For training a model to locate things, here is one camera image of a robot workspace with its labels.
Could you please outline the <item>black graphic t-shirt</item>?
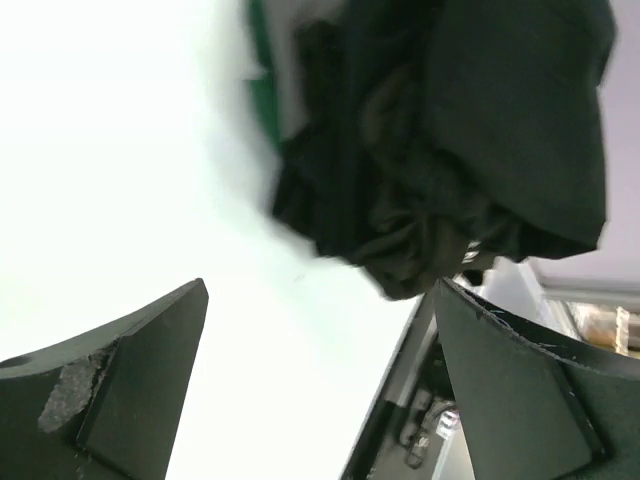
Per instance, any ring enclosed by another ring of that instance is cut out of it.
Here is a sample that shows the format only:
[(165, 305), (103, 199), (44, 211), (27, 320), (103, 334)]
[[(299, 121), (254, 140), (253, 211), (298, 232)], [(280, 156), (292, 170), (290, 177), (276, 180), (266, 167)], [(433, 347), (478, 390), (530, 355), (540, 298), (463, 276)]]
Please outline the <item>black graphic t-shirt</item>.
[(599, 88), (616, 40), (607, 1), (448, 1), (425, 61), (423, 118), (521, 257), (597, 249), (607, 219)]

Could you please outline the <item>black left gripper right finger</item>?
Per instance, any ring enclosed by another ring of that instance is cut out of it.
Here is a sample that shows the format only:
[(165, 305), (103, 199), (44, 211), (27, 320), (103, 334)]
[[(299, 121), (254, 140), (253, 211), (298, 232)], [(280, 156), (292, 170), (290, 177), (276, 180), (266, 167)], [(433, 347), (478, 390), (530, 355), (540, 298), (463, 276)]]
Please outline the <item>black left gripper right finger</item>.
[(638, 478), (638, 360), (521, 318), (451, 280), (433, 294), (476, 478)]

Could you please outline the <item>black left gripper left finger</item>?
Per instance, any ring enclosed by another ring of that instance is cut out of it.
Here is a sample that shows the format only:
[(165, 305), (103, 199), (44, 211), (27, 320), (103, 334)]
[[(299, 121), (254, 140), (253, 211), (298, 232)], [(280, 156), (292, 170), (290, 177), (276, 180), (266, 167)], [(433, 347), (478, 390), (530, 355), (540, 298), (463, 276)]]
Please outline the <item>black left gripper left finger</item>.
[(125, 317), (3, 361), (2, 478), (165, 478), (207, 306), (196, 279)]

